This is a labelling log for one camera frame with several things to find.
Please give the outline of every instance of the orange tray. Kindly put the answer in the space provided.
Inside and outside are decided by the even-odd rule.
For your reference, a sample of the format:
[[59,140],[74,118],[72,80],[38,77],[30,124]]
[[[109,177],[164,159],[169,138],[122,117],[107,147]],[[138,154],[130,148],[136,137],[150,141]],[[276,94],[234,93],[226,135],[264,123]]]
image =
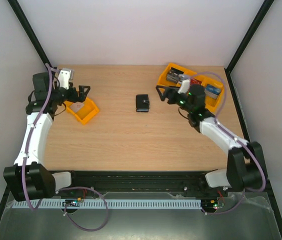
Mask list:
[[65,101],[66,111],[75,116],[83,125],[87,124],[98,112],[97,105],[90,99],[86,98],[84,102]]
[[[189,70],[183,66],[179,66],[175,63],[169,63],[169,65],[165,68],[165,70],[163,71],[163,73],[161,73],[158,81],[157,81],[157,85],[161,85],[161,86],[173,86],[173,87],[180,87],[181,84],[179,83],[174,83],[171,81],[167,81],[167,74],[170,71],[171,68],[175,68],[178,69],[182,72],[184,72],[185,75],[195,75],[197,74],[197,72]],[[201,82],[201,85],[206,87],[208,84],[221,89],[220,94],[217,96],[216,99],[210,97],[210,96],[205,96],[205,107],[212,113],[215,113],[218,109],[219,104],[221,103],[221,100],[223,98],[223,95],[225,93],[225,87],[223,86],[223,83],[220,81],[217,81],[213,78],[210,78],[208,76],[205,75],[199,75],[195,77],[196,80],[199,80]]]

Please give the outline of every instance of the black frame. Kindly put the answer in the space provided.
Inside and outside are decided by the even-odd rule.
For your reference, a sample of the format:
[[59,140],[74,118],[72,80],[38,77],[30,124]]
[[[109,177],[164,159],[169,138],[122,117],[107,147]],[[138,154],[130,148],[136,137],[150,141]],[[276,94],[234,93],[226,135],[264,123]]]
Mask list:
[[[32,42],[35,50],[37,51],[39,57],[41,58],[43,64],[50,63],[46,53],[44,52],[38,38],[36,37],[27,17],[25,16],[20,4],[17,0],[7,0],[12,7],[15,15],[20,21],[23,29],[28,35],[30,41]],[[274,0],[264,0],[262,6],[260,7],[258,13],[256,14],[253,22],[251,23],[248,31],[246,32],[244,38],[242,39],[239,47],[237,48],[233,58],[231,59],[227,68],[224,69],[227,81],[230,87],[232,98],[234,101],[235,109],[238,115],[240,126],[244,138],[250,141],[246,122],[240,107],[237,93],[233,81],[231,79],[231,72],[239,61],[244,50],[248,46],[251,38],[255,34],[259,25],[261,24],[263,18],[267,14]],[[172,194],[182,193],[187,197],[197,197],[202,200],[213,199],[217,197],[215,192],[206,192],[202,194],[198,187],[198,176],[203,172],[201,171],[126,171],[126,172],[101,172],[101,171],[73,171],[73,184],[77,186],[86,186],[97,188],[101,192],[106,191],[116,191],[122,192],[128,189],[134,189],[136,192],[146,192],[146,191],[156,191],[156,192],[170,192]],[[9,190],[6,189],[1,203],[0,203],[0,220],[5,209]],[[265,192],[267,192],[270,199],[271,207],[274,211],[274,216],[282,237],[282,218],[277,205],[275,195],[272,190],[270,181],[267,181]]]

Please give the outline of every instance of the wooden surface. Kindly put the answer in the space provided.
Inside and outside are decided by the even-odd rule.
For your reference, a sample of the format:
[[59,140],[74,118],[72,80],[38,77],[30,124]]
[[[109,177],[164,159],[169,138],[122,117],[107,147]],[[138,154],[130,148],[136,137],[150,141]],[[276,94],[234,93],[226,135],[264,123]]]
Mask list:
[[[91,86],[88,97],[100,112],[86,125],[68,112],[55,117],[45,149],[44,166],[48,170],[205,171],[226,167],[226,155],[190,127],[179,115],[178,106],[160,101],[155,86],[166,66],[62,67],[75,70],[74,86]],[[226,80],[220,66],[188,68],[212,71]],[[227,89],[228,98],[219,120],[242,137]],[[136,112],[137,94],[149,95],[148,113]]]

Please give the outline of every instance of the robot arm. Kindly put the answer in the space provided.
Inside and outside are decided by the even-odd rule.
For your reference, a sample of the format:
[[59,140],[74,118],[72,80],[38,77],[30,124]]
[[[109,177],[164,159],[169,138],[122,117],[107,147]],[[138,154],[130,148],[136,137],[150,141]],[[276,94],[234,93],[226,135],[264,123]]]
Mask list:
[[[55,113],[58,106],[64,104],[65,101],[84,102],[90,90],[89,86],[79,86],[79,91],[73,87],[74,71],[63,68],[58,75],[54,89],[39,117],[36,125],[34,121],[42,109],[46,101],[49,89],[49,75],[47,72],[37,73],[33,75],[32,81],[34,86],[35,100],[31,100],[32,94],[28,98],[26,107],[27,125],[21,150],[14,161],[13,166],[6,167],[3,177],[17,201],[24,201],[25,196],[22,187],[22,165],[24,158],[26,159],[26,188],[28,196],[31,200],[51,198],[55,192],[61,188],[71,185],[72,178],[70,172],[58,172],[51,174],[44,168],[44,152],[50,127],[52,126]],[[28,136],[31,132],[30,142],[28,146],[28,154],[25,154]]]
[[190,86],[190,80],[184,80],[180,88],[157,85],[156,90],[161,101],[168,99],[168,104],[177,104],[187,111],[191,127],[210,138],[227,155],[226,169],[210,171],[202,176],[204,189],[227,187],[239,192],[244,188],[259,188],[262,185],[261,173],[253,161],[246,162],[250,156],[244,148],[247,147],[256,157],[267,178],[261,145],[257,142],[249,143],[235,135],[205,108],[206,94],[203,86]]

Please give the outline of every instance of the metal floor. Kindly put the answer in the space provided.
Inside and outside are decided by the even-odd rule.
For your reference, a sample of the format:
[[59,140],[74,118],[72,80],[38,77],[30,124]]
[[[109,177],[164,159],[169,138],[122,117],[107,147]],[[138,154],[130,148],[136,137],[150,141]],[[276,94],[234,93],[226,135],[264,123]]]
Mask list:
[[[95,232],[74,227],[60,209],[11,208],[0,222],[0,240],[280,240],[266,193],[247,193],[235,211],[204,215],[200,210],[111,209],[107,225]],[[172,199],[168,193],[108,193],[106,199]],[[226,207],[235,203],[226,197]],[[104,209],[79,209],[72,218],[81,226],[96,228]]]

